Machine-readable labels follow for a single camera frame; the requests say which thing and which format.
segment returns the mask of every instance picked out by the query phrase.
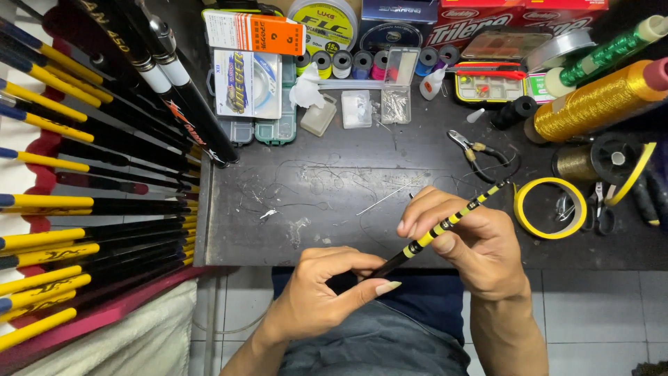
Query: pliers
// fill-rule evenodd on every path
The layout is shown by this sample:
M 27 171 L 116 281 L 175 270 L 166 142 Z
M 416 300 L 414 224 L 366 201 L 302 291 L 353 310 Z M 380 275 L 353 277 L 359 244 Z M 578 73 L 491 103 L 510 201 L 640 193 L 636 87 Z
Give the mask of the pliers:
M 466 156 L 466 159 L 468 160 L 469 164 L 471 164 L 471 168 L 473 168 L 473 172 L 481 178 L 485 183 L 489 184 L 495 184 L 496 180 L 492 178 L 491 176 L 487 175 L 481 168 L 480 165 L 478 164 L 476 160 L 476 155 L 474 151 L 480 151 L 481 153 L 490 155 L 494 158 L 496 158 L 499 163 L 504 165 L 505 167 L 510 166 L 510 161 L 508 158 L 506 158 L 505 155 L 503 155 L 501 152 L 490 148 L 489 146 L 481 143 L 471 143 L 469 140 L 466 139 L 466 137 L 460 135 L 458 132 L 454 130 L 449 130 L 448 131 L 448 136 L 452 138 L 452 140 L 456 143 L 458 143 L 462 149 L 464 150 L 464 155 Z

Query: blue thread spool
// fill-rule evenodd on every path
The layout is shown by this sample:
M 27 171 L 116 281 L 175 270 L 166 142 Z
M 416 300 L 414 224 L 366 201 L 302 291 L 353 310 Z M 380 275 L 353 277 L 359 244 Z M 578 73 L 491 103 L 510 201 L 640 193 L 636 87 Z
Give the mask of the blue thread spool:
M 415 74 L 418 76 L 427 76 L 432 72 L 432 68 L 438 62 L 438 52 L 436 48 L 425 47 L 420 51 L 420 57 L 415 65 Z
M 369 78 L 371 66 L 373 65 L 373 55 L 368 51 L 359 51 L 353 57 L 352 76 L 356 80 L 366 80 Z

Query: needle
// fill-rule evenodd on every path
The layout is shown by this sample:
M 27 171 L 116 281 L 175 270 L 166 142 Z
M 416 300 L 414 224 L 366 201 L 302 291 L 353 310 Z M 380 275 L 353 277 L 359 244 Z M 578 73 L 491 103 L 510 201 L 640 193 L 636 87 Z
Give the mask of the needle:
M 371 209 L 372 207 L 378 205 L 379 203 L 385 201 L 385 199 L 387 199 L 388 197 L 390 197 L 390 196 L 392 196 L 393 194 L 397 193 L 398 191 L 401 191 L 402 189 L 408 187 L 409 185 L 411 185 L 411 183 L 413 183 L 414 181 L 416 181 L 416 180 L 418 180 L 419 178 L 423 177 L 426 173 L 427 173 L 427 171 L 423 172 L 420 176 L 418 176 L 418 177 L 416 177 L 415 179 L 409 181 L 408 184 L 406 184 L 406 185 L 404 185 L 403 187 L 397 189 L 396 191 L 390 193 L 389 195 L 387 195 L 387 196 L 385 196 L 384 198 L 380 199 L 380 201 L 378 201 L 377 203 L 375 203 L 375 204 L 369 206 L 368 208 L 364 209 L 363 211 L 360 211 L 359 213 L 355 214 L 355 217 L 357 217 L 358 215 L 360 215 L 360 214 L 364 213 L 365 211 Z

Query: orange package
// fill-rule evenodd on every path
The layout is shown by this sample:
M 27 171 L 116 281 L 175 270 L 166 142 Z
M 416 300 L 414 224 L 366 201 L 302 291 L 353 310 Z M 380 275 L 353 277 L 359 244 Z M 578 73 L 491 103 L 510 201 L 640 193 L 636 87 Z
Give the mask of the orange package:
M 306 52 L 306 26 L 284 17 L 205 9 L 211 47 L 301 56 Z

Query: hand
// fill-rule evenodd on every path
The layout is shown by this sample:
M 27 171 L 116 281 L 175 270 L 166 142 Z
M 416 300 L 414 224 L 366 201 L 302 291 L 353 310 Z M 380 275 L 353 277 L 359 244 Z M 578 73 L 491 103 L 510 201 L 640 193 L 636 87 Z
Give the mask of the hand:
M 259 331 L 270 343 L 314 337 L 341 324 L 354 310 L 401 283 L 372 278 L 336 295 L 325 282 L 352 270 L 368 276 L 385 260 L 350 247 L 309 248 L 302 252 L 281 296 L 267 312 Z
M 467 203 L 434 187 L 424 187 L 406 207 L 397 234 L 420 239 Z M 452 231 L 434 239 L 432 247 L 459 270 L 471 294 L 480 298 L 502 300 L 523 293 L 527 286 L 520 244 L 512 220 L 503 211 L 478 207 L 465 215 Z

